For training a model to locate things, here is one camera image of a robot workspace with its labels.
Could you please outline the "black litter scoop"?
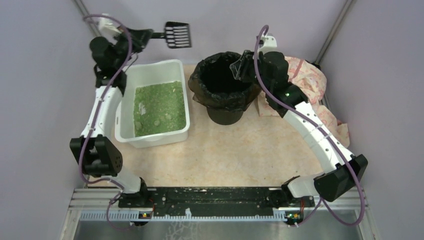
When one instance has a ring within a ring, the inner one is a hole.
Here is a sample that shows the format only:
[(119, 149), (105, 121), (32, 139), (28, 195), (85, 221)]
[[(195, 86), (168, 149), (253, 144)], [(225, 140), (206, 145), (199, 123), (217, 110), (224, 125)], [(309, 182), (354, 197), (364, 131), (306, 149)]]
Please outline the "black litter scoop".
[(152, 39), (163, 39), (169, 49), (185, 49), (192, 47), (190, 24), (167, 21), (163, 32), (154, 32)]

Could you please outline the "black trash bin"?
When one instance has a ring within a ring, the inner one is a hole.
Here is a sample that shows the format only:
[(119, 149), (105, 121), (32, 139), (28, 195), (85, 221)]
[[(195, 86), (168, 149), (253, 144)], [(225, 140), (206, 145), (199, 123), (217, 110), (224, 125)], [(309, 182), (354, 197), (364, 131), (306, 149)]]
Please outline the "black trash bin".
[(243, 116), (244, 109), (227, 110), (206, 107), (209, 118), (216, 124), (229, 126), (237, 123)]

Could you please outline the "white plastic litter box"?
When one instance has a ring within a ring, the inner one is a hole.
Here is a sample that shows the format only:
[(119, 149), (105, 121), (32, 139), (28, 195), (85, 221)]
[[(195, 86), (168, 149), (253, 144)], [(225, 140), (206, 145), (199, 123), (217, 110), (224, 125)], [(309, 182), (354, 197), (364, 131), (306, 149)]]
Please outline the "white plastic litter box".
[[(116, 110), (114, 136), (120, 143), (148, 148), (185, 141), (190, 114), (183, 64), (171, 59), (126, 68), (124, 96)], [(135, 122), (142, 129), (135, 129)]]

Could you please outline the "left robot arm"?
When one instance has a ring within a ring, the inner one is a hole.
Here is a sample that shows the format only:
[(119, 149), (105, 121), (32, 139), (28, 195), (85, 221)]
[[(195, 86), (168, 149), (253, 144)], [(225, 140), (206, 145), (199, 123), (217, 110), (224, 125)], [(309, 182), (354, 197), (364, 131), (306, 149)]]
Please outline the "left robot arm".
[(124, 68), (133, 54), (146, 48), (153, 34), (152, 29), (119, 27), (113, 37), (115, 43), (103, 36), (91, 40), (95, 101), (80, 137), (69, 143), (82, 180), (87, 184), (108, 181), (116, 185), (120, 192), (111, 202), (118, 202), (120, 208), (153, 206), (146, 182), (124, 167), (123, 156), (111, 141), (116, 110), (127, 86)]

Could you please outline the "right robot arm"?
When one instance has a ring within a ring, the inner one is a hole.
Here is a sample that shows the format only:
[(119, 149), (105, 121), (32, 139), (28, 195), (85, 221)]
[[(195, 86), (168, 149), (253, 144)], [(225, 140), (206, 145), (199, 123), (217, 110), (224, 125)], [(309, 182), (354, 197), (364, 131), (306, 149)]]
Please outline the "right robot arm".
[(253, 51), (246, 50), (229, 69), (235, 80), (263, 89), (270, 107), (302, 135), (320, 163), (321, 173), (293, 177), (283, 184), (293, 198), (318, 195), (333, 202), (361, 181), (367, 158), (353, 154), (331, 135), (307, 95), (290, 80), (283, 53), (259, 53), (255, 62)]

